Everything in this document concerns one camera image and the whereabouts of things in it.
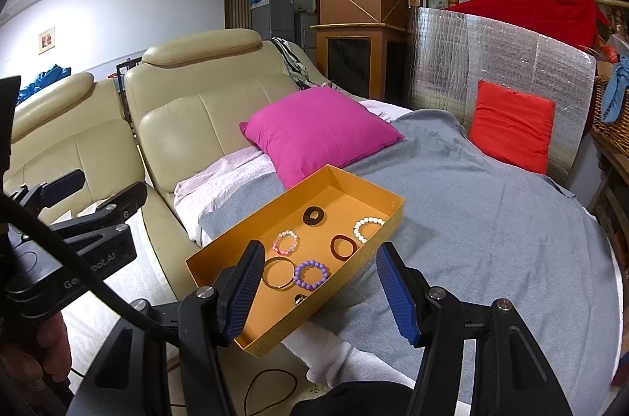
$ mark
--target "framed picture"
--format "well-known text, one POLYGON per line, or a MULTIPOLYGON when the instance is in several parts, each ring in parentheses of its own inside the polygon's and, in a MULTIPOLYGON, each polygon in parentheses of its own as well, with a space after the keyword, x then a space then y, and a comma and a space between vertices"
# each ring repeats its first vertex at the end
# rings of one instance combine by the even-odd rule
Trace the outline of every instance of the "framed picture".
POLYGON ((39 35, 39 51, 40 54, 50 50, 55 46, 55 28, 44 31, 39 35))
POLYGON ((448 0, 426 0, 426 7, 432 9, 444 9, 448 7, 448 0))

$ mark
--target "blue gripper pad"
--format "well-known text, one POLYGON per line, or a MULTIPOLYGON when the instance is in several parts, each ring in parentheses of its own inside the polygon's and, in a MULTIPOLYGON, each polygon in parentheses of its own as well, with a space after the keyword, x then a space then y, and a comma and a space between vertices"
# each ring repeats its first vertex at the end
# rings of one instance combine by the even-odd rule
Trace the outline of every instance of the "blue gripper pad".
POLYGON ((241 262, 246 263, 240 274, 238 286, 234 290, 227 308, 227 319, 223 329, 223 336, 228 341, 242 334, 251 304, 254 302, 254 297, 258 291, 262 271, 264 270, 264 248, 262 244, 257 244, 249 258, 246 256, 247 251, 241 257, 240 262, 238 262, 236 271, 240 270, 241 262))
POLYGON ((375 254, 375 266, 399 333, 408 339, 412 346, 416 346, 421 337, 417 323, 416 305, 408 287, 402 280, 402 274, 395 266, 391 253, 385 245, 381 245, 375 254))

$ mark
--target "beige leather sofa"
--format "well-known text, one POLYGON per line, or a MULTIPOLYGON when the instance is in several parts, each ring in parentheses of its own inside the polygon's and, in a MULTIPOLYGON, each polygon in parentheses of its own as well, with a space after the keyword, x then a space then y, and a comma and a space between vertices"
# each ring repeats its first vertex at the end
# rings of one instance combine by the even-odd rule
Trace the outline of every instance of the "beige leather sofa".
MULTIPOLYGON (((299 47, 292 49, 313 82, 327 81, 299 47)), ((249 146, 238 124, 298 90, 275 46, 249 29, 169 41, 149 48, 142 62, 127 73, 127 100, 153 185, 173 213, 178 181, 249 146)), ((150 229, 149 237, 175 294, 185 296, 191 283, 185 260, 197 245, 178 237, 153 242, 150 229)))
MULTIPOLYGON (((295 54, 311 80, 326 79, 299 47, 295 54)), ((127 73, 133 127, 155 190, 142 209, 149 239, 173 292, 194 289, 186 259, 198 251, 175 216, 178 181, 249 146, 238 123, 294 91, 275 46, 247 29, 209 31, 148 49, 127 73)), ((85 187, 42 218, 77 213, 145 178, 131 128, 114 84, 75 74, 42 90, 16 109, 11 167, 4 190, 52 180, 72 169, 85 187)))
MULTIPOLYGON (((5 192, 13 192, 22 183, 33 186, 50 181, 77 168, 86 175, 79 192, 42 212, 44 221, 50 223, 68 210, 76 215, 145 179, 142 158, 131 127, 123 119, 113 81, 94 83, 91 74, 71 75, 30 97, 15 114, 5 192)), ((161 249, 172 247, 183 256, 197 250, 151 187, 142 215, 156 249, 163 242, 161 249)), ((194 289, 189 276, 173 277, 169 282, 180 296, 194 289)))

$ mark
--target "pink pillow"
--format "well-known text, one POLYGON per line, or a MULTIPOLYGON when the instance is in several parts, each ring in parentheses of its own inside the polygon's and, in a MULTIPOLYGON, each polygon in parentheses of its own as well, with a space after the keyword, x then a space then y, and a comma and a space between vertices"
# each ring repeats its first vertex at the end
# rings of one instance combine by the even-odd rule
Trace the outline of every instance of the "pink pillow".
POLYGON ((329 87, 288 95, 241 123, 240 131, 271 158, 287 189, 326 164, 343 168, 404 139, 395 127, 329 87))

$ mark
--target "gold bangle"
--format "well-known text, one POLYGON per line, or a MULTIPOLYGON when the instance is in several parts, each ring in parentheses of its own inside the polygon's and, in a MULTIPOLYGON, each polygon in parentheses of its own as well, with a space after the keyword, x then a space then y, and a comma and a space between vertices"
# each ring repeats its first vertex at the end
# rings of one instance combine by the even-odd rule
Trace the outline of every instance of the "gold bangle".
POLYGON ((294 276, 295 276, 295 264, 288 258, 285 258, 283 256, 273 256, 273 258, 269 258, 268 260, 264 262, 264 268, 262 270, 262 283, 264 283, 269 288, 272 288, 273 290, 281 290, 282 288, 286 288, 287 286, 291 285, 294 281, 293 280, 294 276), (272 284, 268 284, 267 280, 264 279, 264 273, 267 270, 267 266, 269 264, 272 264, 273 262, 278 262, 282 260, 292 265, 292 275, 291 275, 290 280, 288 281, 288 283, 282 284, 281 286, 273 286, 272 284))

